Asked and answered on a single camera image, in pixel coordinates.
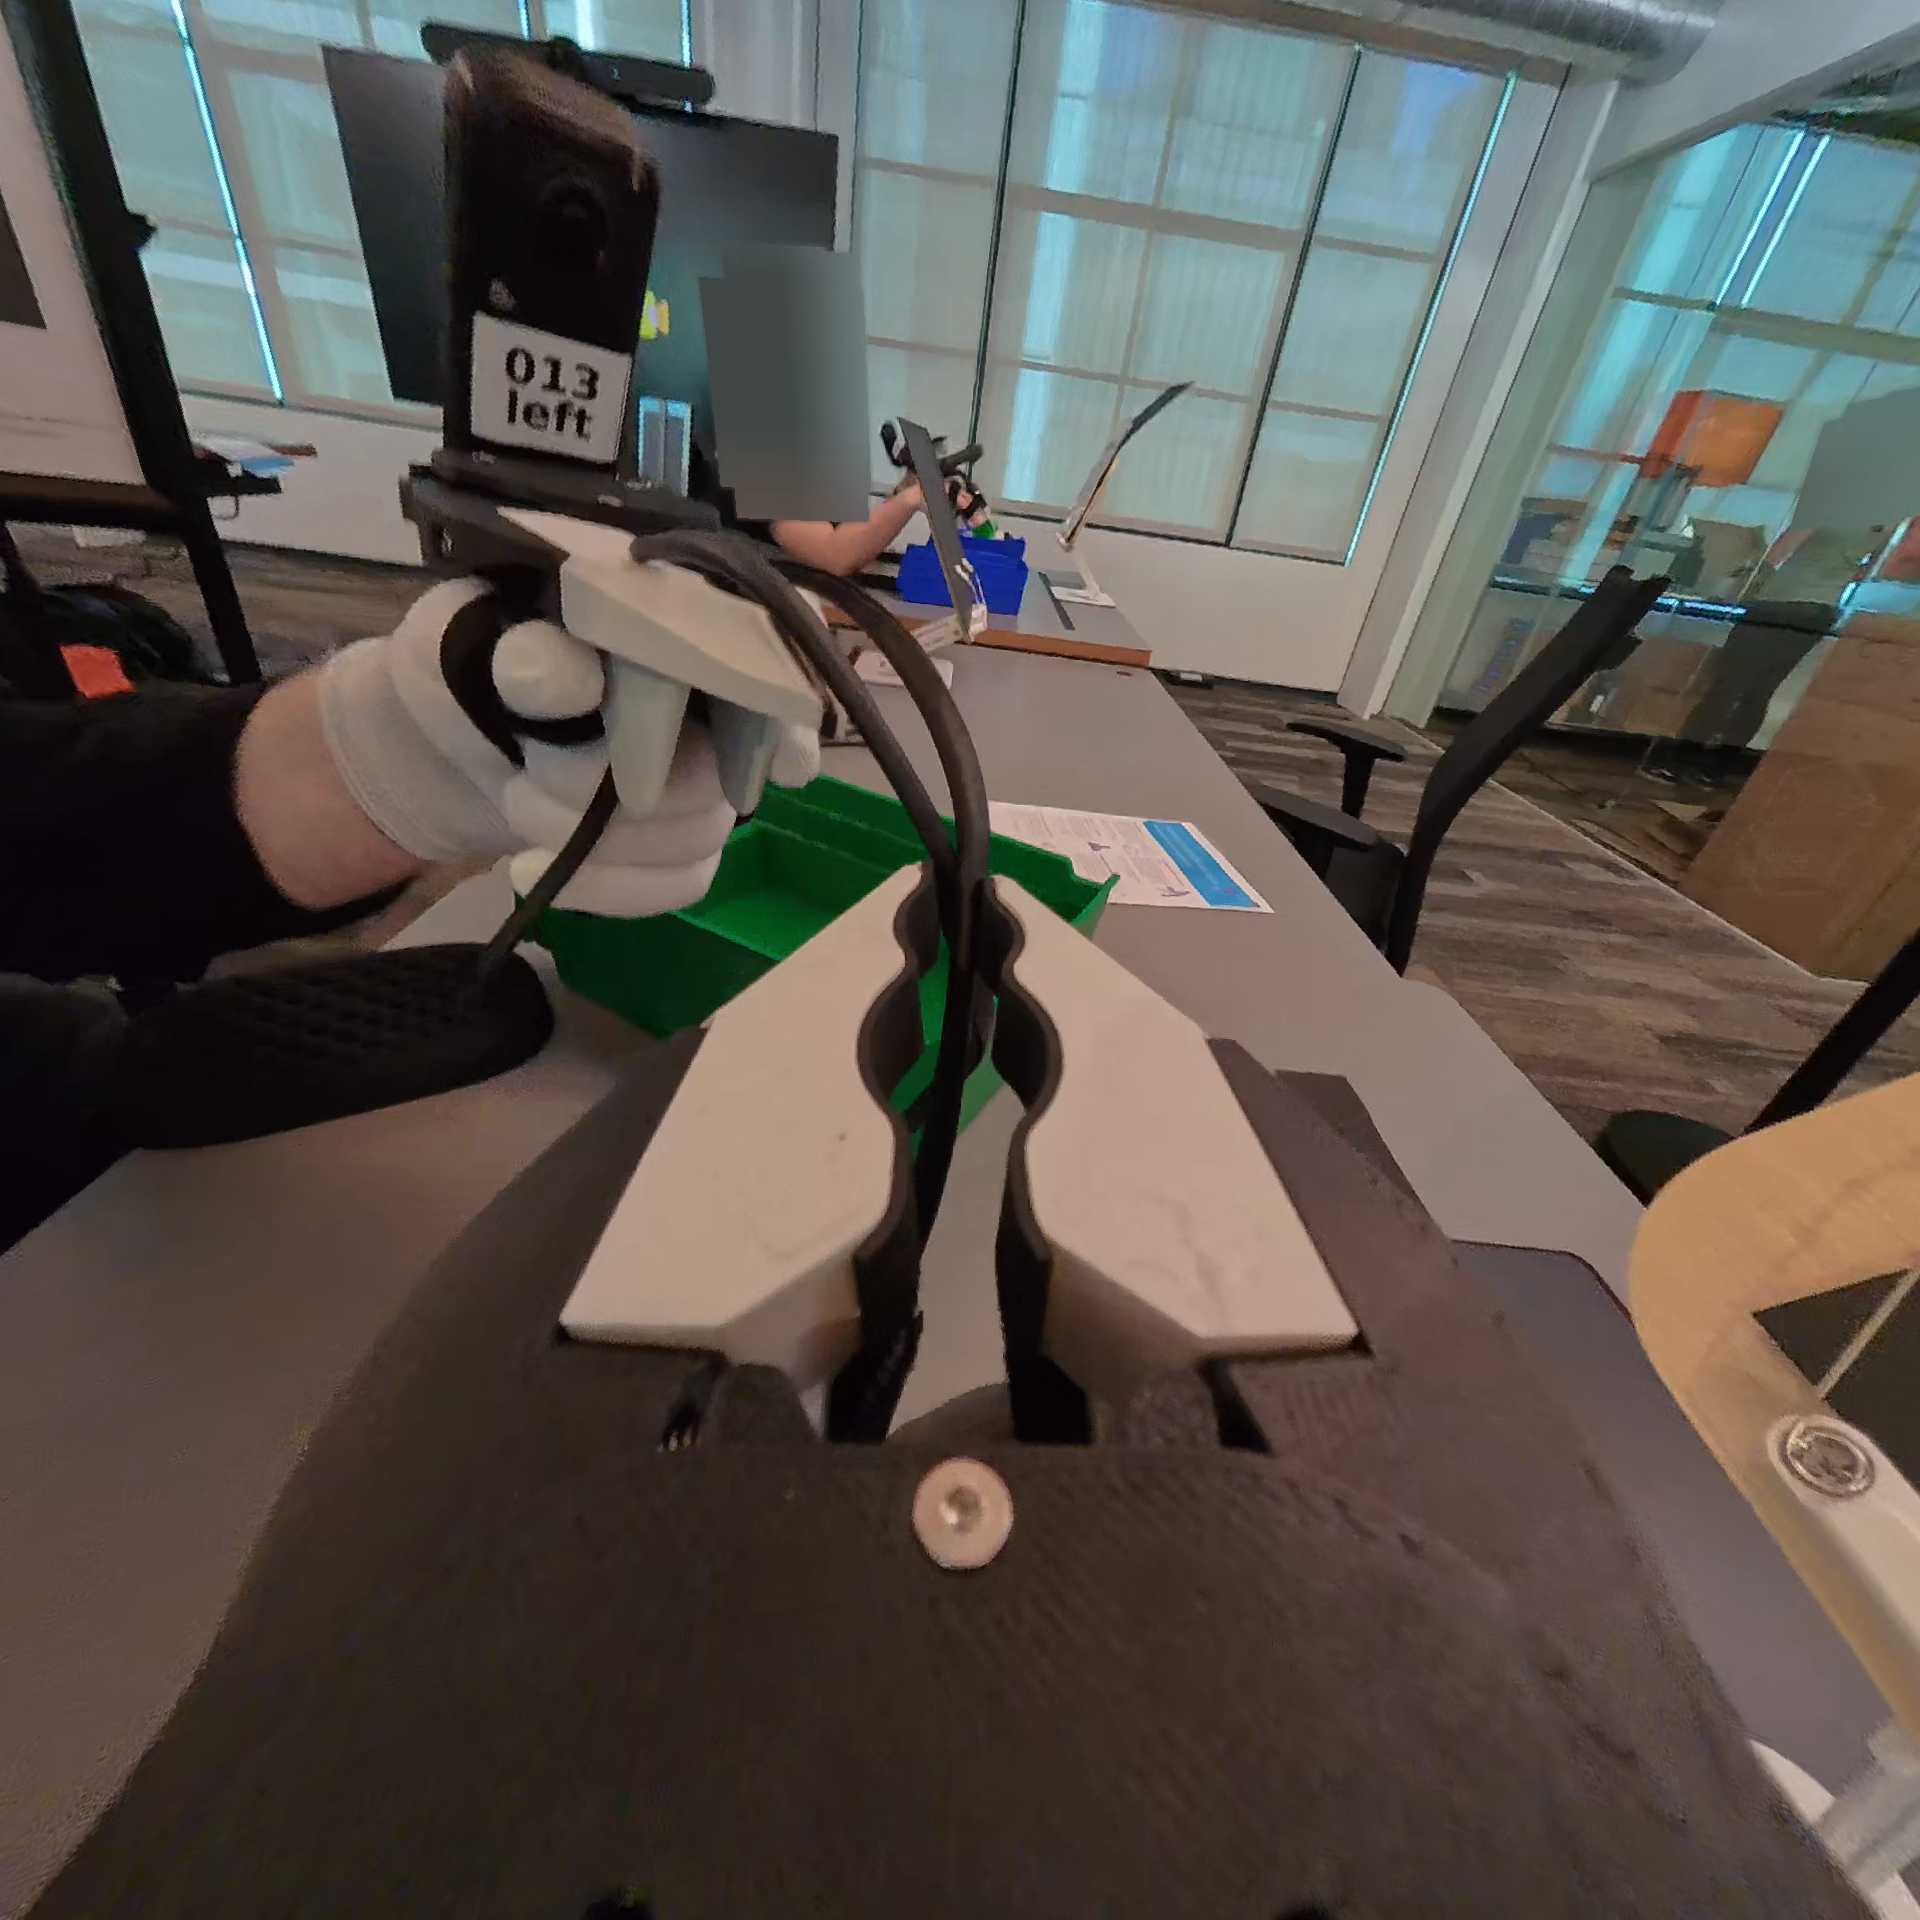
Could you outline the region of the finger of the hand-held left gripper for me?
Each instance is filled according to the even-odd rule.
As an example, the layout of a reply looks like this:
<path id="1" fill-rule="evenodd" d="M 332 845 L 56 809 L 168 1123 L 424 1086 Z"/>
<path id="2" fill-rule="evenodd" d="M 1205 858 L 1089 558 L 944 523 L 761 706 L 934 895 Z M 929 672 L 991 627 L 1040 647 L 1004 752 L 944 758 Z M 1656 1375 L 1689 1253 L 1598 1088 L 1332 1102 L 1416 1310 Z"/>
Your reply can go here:
<path id="1" fill-rule="evenodd" d="M 559 555 L 559 625 L 607 658 L 609 742 L 676 742 L 692 693 L 750 726 L 821 728 L 821 690 L 756 603 L 688 568 L 634 561 L 633 536 L 607 523 L 520 509 L 497 518 Z"/>

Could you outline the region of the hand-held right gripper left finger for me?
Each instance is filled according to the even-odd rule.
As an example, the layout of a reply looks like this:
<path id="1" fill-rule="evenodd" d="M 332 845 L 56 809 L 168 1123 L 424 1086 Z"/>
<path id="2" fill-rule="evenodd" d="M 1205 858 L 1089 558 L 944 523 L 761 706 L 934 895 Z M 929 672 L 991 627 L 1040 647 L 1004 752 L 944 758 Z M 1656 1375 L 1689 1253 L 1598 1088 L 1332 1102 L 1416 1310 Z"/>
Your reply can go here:
<path id="1" fill-rule="evenodd" d="M 894 1090 L 924 1053 L 929 872 L 901 869 L 701 1029 L 559 1313 L 578 1342 L 711 1354 L 887 1437 L 920 1345 Z"/>

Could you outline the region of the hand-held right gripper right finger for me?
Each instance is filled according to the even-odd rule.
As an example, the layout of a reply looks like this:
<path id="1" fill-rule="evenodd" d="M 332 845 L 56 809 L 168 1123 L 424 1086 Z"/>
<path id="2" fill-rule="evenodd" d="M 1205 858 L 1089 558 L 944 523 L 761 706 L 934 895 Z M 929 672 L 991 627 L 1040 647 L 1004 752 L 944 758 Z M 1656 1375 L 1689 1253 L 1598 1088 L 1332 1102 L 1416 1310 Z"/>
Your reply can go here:
<path id="1" fill-rule="evenodd" d="M 1354 1354 L 1220 1047 L 1014 881 L 976 937 L 1021 1110 L 994 1241 L 1014 1439 L 1084 1445 L 1151 1376 Z"/>

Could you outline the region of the green plastic bin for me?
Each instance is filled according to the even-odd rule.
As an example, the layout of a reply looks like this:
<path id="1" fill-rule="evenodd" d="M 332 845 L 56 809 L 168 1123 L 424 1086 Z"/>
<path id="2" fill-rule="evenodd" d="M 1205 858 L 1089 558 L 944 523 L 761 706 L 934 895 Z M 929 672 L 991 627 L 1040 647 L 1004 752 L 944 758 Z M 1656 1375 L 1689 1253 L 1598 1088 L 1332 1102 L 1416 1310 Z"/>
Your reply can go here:
<path id="1" fill-rule="evenodd" d="M 991 802 L 989 873 L 1020 882 L 1057 919 L 1089 934 L 1114 888 L 1095 878 L 1038 824 L 1034 809 Z M 524 935 L 542 946 L 576 995 L 664 1041 L 704 1025 L 773 973 L 897 869 L 924 861 L 904 807 L 878 791 L 816 778 L 805 790 L 768 787 L 758 811 L 735 826 L 709 895 L 655 919 L 601 919 L 548 907 Z M 895 1110 L 918 1144 L 944 1033 L 948 952 L 918 983 L 926 1047 L 895 1088 Z"/>

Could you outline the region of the person's left forearm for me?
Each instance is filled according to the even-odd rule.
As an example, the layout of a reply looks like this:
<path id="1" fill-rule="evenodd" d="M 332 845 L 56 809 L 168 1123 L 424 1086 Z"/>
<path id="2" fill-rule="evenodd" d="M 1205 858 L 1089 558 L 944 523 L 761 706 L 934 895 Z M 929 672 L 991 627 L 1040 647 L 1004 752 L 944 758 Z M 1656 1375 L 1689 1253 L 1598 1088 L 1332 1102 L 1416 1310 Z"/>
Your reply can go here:
<path id="1" fill-rule="evenodd" d="M 320 674 L 265 689 L 4 699 L 2 973 L 188 981 L 362 919 L 424 872 L 322 731 Z"/>

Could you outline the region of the person's left hand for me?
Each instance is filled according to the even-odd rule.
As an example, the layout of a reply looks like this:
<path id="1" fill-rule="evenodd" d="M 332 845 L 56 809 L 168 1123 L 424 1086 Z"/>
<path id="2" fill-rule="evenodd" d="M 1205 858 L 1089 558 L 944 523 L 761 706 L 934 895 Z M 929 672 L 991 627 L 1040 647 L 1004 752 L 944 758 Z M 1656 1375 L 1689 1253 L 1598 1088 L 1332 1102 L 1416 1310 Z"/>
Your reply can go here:
<path id="1" fill-rule="evenodd" d="M 322 669 L 320 723 L 337 778 L 388 841 L 424 863 L 510 858 L 520 895 L 613 778 L 609 824 L 557 902 L 638 921 L 709 895 L 748 807 L 722 783 L 719 723 L 689 704 L 657 791 L 634 805 L 607 721 L 631 677 L 553 623 L 511 619 L 486 584 L 436 584 L 390 635 Z"/>

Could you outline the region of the black TV screen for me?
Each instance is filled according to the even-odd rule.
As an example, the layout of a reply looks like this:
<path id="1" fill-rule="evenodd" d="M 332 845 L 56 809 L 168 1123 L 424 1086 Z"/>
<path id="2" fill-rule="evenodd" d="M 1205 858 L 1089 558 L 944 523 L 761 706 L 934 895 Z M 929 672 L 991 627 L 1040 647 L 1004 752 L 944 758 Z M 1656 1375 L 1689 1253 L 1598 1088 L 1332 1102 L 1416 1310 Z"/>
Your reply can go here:
<path id="1" fill-rule="evenodd" d="M 446 65 L 322 46 L 390 392 L 440 403 L 447 323 L 444 219 Z M 657 161 L 662 202 L 640 345 L 638 398 L 711 429 L 698 283 L 748 245 L 832 250 L 841 154 L 834 134 L 725 112 L 631 111 Z"/>

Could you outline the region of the blue plastic bin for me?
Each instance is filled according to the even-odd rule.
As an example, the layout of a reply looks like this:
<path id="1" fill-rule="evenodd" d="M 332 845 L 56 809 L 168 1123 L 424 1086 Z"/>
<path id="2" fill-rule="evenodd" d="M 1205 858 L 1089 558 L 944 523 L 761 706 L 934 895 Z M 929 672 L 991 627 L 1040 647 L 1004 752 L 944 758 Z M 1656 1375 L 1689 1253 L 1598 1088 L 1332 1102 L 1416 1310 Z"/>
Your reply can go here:
<path id="1" fill-rule="evenodd" d="M 976 602 L 991 615 L 1017 615 L 1029 576 L 1024 541 L 961 536 L 959 546 L 976 581 Z M 895 595 L 910 606 L 948 609 L 953 603 L 934 543 L 912 544 L 903 551 Z"/>

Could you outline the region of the printed paper sheet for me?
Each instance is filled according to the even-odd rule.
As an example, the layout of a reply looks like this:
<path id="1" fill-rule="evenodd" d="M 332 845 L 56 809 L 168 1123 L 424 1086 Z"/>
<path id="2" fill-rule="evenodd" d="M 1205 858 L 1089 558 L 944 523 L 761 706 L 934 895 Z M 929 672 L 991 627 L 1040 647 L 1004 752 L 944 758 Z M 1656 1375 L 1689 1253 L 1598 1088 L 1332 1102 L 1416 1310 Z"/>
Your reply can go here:
<path id="1" fill-rule="evenodd" d="M 997 834 L 1064 861 L 1113 906 L 1273 913 L 1190 824 L 1006 800 L 989 805 L 989 819 Z"/>

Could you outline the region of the slim metal stand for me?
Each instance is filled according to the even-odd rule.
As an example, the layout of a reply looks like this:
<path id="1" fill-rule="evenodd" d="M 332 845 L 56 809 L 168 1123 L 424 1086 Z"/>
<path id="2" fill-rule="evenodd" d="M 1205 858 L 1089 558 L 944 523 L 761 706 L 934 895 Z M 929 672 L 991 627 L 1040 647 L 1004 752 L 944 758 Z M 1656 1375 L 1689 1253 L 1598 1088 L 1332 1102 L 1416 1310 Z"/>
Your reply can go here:
<path id="1" fill-rule="evenodd" d="M 1066 511 L 1063 526 L 1055 536 L 1055 546 L 1063 553 L 1072 553 L 1078 538 L 1087 528 L 1087 519 L 1093 518 L 1106 485 L 1113 480 L 1113 469 L 1119 462 L 1119 455 L 1181 397 L 1190 392 L 1189 379 L 1169 383 L 1160 390 L 1137 414 L 1128 416 L 1119 430 L 1111 438 L 1109 447 L 1095 457 L 1093 471 L 1081 487 L 1076 502 Z"/>

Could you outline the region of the black bag orange patch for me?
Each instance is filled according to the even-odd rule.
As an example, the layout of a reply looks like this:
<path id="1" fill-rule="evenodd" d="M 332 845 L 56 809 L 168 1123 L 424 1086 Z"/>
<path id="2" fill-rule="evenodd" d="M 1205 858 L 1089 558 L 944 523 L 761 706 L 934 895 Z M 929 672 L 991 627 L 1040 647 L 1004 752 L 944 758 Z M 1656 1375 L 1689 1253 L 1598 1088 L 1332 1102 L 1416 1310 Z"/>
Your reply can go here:
<path id="1" fill-rule="evenodd" d="M 218 685 L 176 618 L 116 584 L 4 590 L 2 635 L 6 697 L 100 702 Z"/>

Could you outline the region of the black office chair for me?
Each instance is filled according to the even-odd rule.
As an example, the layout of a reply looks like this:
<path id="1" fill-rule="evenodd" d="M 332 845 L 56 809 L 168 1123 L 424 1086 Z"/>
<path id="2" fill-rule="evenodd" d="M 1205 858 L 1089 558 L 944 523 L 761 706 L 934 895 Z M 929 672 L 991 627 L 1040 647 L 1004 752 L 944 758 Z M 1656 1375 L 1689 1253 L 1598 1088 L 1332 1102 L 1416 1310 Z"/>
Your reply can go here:
<path id="1" fill-rule="evenodd" d="M 1402 761 L 1402 749 L 1351 719 L 1302 719 L 1287 726 L 1292 735 L 1338 752 L 1338 805 L 1306 800 L 1263 783 L 1247 783 L 1247 794 L 1397 975 L 1407 973 L 1432 864 L 1457 815 L 1545 730 L 1582 685 L 1630 658 L 1644 618 L 1669 587 L 1669 576 L 1640 578 L 1626 568 L 1609 569 L 1543 653 L 1439 752 L 1405 845 L 1380 834 L 1361 816 L 1373 771 L 1384 761 Z"/>

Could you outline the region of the black pole with disc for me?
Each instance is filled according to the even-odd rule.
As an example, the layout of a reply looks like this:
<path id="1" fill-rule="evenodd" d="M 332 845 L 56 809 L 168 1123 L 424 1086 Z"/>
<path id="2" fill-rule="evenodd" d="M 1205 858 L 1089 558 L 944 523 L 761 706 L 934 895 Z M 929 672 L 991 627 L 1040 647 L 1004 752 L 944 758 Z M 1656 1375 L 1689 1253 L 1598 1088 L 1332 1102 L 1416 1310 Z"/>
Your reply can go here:
<path id="1" fill-rule="evenodd" d="M 1913 934 L 1743 1129 L 1727 1135 L 1705 1120 L 1666 1111 L 1625 1111 L 1600 1127 L 1592 1152 L 1637 1201 L 1646 1202 L 1679 1171 L 1716 1147 L 1815 1111 L 1913 1008 L 1914 1000 L 1918 935 Z"/>

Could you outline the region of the cardboard box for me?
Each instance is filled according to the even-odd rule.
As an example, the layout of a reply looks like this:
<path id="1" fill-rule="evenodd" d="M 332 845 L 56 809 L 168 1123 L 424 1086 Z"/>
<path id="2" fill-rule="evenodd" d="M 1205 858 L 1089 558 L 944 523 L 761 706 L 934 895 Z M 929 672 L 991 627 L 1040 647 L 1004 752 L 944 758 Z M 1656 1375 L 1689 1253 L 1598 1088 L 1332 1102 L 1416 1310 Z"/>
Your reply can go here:
<path id="1" fill-rule="evenodd" d="M 1866 981 L 1918 927 L 1918 623 L 1857 615 L 1682 895 L 1816 976 Z"/>

